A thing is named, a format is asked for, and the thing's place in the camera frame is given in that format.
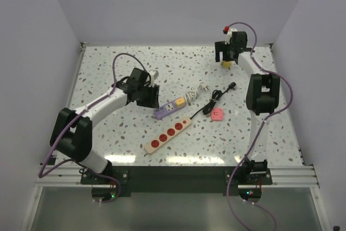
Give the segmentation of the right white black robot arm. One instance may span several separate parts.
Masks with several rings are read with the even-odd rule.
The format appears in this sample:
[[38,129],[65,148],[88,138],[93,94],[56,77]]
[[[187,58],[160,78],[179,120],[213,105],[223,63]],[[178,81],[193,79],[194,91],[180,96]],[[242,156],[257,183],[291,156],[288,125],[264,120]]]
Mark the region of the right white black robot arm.
[[250,143],[244,157],[228,177],[231,184],[256,184],[270,177],[267,160],[267,143],[270,116],[275,112],[280,97],[280,77],[266,72],[254,59],[254,50],[247,46],[244,31],[231,27],[223,29],[225,40],[215,42],[216,62],[235,62],[249,77],[247,109],[250,111]]

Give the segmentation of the orange yellow charger plug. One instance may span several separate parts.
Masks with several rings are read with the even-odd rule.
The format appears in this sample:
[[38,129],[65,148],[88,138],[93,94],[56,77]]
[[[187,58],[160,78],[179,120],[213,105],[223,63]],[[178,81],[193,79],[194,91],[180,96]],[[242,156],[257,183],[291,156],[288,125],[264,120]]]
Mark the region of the orange yellow charger plug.
[[180,98],[176,99],[175,100],[175,105],[176,105],[177,108],[184,107],[186,105],[185,99],[183,97],[180,97]]

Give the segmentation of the purple power strip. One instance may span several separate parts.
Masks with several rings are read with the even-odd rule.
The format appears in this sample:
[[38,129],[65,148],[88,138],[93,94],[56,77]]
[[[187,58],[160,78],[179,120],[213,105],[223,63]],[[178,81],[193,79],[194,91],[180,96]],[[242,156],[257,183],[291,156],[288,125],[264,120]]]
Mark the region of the purple power strip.
[[175,112],[178,112],[179,110],[183,109],[186,106],[185,105],[184,107],[177,108],[175,105],[175,100],[173,100],[169,103],[166,103],[165,105],[162,105],[158,109],[154,110],[154,117],[157,120],[161,120],[161,119],[163,119],[163,118],[165,118],[165,117],[167,117],[167,116],[169,116]]

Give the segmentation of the olive yellow charger plug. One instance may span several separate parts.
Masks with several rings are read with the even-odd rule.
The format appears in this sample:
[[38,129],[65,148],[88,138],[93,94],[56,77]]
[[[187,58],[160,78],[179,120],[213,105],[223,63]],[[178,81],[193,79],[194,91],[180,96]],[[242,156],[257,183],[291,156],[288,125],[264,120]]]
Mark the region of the olive yellow charger plug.
[[232,66],[232,61],[222,61],[221,62],[222,67],[224,67],[225,69],[230,69]]

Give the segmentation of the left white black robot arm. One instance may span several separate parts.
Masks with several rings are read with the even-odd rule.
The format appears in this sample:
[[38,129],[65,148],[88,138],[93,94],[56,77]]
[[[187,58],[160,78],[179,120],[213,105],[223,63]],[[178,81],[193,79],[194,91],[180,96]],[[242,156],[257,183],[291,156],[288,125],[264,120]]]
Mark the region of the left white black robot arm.
[[74,162],[93,171],[99,183],[111,180],[111,163],[92,147],[92,132],[103,119],[117,109],[135,102],[137,106],[158,108],[157,70],[134,68],[130,76],[111,85],[103,95],[83,107],[62,109],[57,116],[50,145]]

